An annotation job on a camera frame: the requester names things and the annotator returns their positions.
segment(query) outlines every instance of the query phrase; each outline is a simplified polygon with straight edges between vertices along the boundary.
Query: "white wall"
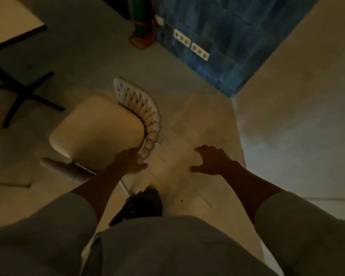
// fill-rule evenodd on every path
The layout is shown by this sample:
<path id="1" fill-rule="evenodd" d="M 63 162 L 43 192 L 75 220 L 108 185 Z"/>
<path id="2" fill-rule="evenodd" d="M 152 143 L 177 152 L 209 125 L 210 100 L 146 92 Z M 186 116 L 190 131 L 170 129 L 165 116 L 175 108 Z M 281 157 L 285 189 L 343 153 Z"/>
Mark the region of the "white wall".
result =
<path id="1" fill-rule="evenodd" d="M 321 0 L 234 106 L 247 168 L 345 219 L 345 0 Z"/>

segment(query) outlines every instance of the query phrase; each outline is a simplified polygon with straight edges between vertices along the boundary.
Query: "table top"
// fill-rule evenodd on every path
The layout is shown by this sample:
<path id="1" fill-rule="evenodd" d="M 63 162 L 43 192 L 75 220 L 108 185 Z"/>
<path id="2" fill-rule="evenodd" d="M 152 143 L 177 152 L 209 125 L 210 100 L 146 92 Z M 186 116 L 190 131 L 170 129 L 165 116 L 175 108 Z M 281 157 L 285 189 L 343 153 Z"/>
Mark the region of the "table top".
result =
<path id="1" fill-rule="evenodd" d="M 0 49 L 45 29 L 18 0 L 0 0 Z"/>

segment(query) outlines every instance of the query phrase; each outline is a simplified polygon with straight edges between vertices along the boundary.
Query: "person's left hand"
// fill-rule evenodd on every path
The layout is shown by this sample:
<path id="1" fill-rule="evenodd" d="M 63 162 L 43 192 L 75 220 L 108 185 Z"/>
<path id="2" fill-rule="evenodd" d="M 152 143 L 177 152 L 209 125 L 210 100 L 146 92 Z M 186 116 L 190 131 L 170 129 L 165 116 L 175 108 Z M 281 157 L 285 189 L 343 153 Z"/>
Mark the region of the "person's left hand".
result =
<path id="1" fill-rule="evenodd" d="M 110 166 L 117 167 L 123 174 L 138 173 L 148 167 L 147 163 L 138 164 L 139 147 L 123 150 L 114 156 Z"/>

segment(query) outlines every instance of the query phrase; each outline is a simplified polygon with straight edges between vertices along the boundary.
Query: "chair seat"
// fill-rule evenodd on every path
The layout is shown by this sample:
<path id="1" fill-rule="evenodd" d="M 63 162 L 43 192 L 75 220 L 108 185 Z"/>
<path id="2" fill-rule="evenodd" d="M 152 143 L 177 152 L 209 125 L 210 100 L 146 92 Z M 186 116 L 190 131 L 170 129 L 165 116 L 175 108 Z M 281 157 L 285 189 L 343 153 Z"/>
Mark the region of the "chair seat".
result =
<path id="1" fill-rule="evenodd" d="M 82 166 L 99 172 L 123 149 L 143 143 L 143 122 L 110 99 L 94 94 L 50 135 L 51 146 Z"/>

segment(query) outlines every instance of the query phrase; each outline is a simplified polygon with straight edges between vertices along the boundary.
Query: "green cylinder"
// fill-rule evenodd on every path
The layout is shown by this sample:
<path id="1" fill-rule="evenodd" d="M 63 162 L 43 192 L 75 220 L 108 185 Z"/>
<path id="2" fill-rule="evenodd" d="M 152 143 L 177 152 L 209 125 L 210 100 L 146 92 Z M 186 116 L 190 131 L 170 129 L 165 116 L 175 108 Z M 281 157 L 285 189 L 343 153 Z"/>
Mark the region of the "green cylinder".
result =
<path id="1" fill-rule="evenodd" d="M 148 17 L 146 14 L 146 0 L 132 0 L 134 20 L 138 22 L 147 22 Z M 146 37 L 146 26 L 135 23 L 135 35 L 140 38 Z"/>

